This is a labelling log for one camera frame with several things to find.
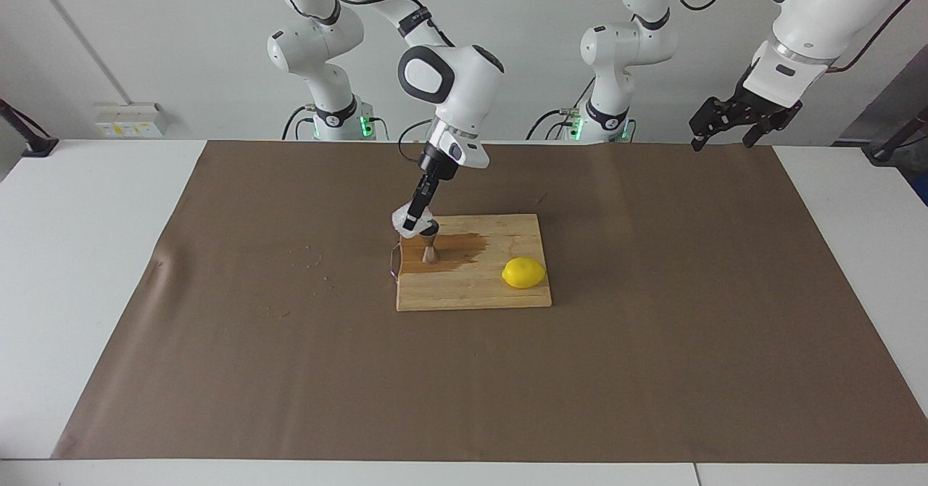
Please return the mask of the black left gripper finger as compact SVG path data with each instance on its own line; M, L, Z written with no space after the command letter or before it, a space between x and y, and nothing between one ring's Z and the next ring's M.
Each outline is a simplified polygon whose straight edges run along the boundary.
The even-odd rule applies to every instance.
M742 144L746 148L753 148L767 133L782 131L802 108L802 103L795 103L789 108L766 110L764 113L751 110L747 117L750 128L742 137Z
M693 133L692 142L690 142L693 151L702 151L709 139L716 133L728 131L738 125L738 118L738 102L731 100L723 102L717 97L706 99L689 119L689 128Z

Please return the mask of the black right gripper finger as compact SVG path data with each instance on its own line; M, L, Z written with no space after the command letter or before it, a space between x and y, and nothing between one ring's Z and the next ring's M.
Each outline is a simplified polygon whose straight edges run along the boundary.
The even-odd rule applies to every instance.
M405 231L409 234L424 234L425 231L434 228L435 221L428 206L439 183L437 178L421 178L418 182L405 211Z

